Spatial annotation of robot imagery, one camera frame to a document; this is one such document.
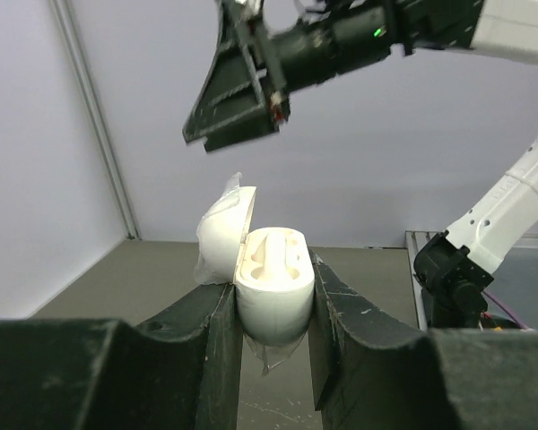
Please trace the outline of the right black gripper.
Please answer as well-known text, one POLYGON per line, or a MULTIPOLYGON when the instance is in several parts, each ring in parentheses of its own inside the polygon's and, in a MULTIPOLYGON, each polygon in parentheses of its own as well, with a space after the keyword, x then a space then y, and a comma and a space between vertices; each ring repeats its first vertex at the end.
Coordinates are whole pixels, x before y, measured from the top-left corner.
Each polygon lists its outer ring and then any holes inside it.
POLYGON ((206 153, 277 133, 291 114, 281 60, 265 24, 264 1, 218 1, 216 7, 212 64, 183 127, 185 142, 204 139, 206 153))

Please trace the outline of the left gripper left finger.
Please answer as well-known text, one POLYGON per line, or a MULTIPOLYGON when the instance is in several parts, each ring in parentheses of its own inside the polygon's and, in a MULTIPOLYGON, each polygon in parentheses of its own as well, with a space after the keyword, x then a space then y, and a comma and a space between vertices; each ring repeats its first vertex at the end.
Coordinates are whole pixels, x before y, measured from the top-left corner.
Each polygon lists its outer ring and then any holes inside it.
POLYGON ((233 429, 242 329, 229 284, 137 325, 0 321, 0 429, 233 429))

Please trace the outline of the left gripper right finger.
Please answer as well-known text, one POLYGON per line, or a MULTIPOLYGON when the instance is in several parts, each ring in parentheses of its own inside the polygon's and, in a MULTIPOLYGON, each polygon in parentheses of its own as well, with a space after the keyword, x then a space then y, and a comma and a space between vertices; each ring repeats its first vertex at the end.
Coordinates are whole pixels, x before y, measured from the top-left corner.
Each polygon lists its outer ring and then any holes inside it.
POLYGON ((538 429, 538 331, 420 331, 318 254, 308 328, 326 429, 538 429))

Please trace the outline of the white oval case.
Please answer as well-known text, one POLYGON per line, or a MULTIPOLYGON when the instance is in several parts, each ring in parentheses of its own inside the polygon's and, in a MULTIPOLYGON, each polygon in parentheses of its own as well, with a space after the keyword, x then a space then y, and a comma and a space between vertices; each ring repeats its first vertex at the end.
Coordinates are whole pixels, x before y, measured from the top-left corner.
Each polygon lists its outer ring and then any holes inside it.
POLYGON ((256 188, 234 174, 201 218, 195 281, 230 283, 252 353, 268 374, 303 340, 313 311, 316 275, 303 233, 293 228, 252 229, 256 188))

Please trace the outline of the white earbud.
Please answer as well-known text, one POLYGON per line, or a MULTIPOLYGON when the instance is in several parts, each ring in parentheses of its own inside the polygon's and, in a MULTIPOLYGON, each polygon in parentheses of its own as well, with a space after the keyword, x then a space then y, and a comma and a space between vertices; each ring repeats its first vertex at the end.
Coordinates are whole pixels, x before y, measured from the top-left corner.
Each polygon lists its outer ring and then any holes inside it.
POLYGON ((252 278, 261 282, 290 282, 299 276, 296 262, 298 241, 284 230, 271 229, 252 255, 259 264, 252 278))

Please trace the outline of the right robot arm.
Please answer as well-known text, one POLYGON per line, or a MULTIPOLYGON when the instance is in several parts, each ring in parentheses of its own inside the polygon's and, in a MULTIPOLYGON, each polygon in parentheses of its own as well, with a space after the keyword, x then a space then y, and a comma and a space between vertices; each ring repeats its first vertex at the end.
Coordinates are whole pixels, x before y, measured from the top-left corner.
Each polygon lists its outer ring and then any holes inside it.
MULTIPOLYGON (((220 1, 204 85, 182 129, 218 151, 277 133, 290 95, 385 60, 393 46, 454 50, 538 65, 538 1, 320 1, 288 30, 265 25, 260 1, 220 1)), ((475 328, 493 273, 538 220, 538 136, 461 218, 416 255, 432 328, 475 328)))

